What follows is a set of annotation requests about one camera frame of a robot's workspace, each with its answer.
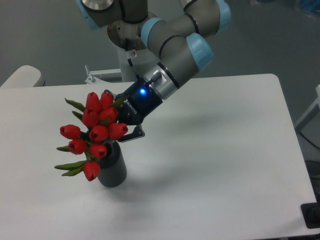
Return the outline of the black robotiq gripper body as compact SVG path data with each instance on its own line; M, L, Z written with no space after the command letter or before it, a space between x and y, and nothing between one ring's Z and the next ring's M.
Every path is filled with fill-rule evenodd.
M151 87L145 86L145 82L143 78L140 78L127 90L116 95L116 101L125 97L121 103L123 107L120 108L118 114L119 123L130 126L139 125L147 115L163 103Z

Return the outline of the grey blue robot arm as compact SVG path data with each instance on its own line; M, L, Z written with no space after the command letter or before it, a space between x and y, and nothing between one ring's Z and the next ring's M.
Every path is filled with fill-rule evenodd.
M165 21L149 11L146 0L77 1L91 29L106 28L117 48L122 79L133 81L116 96L118 120L134 126L121 142L145 135L144 118L213 60L206 37L231 24L223 0L182 0L180 5L183 15Z

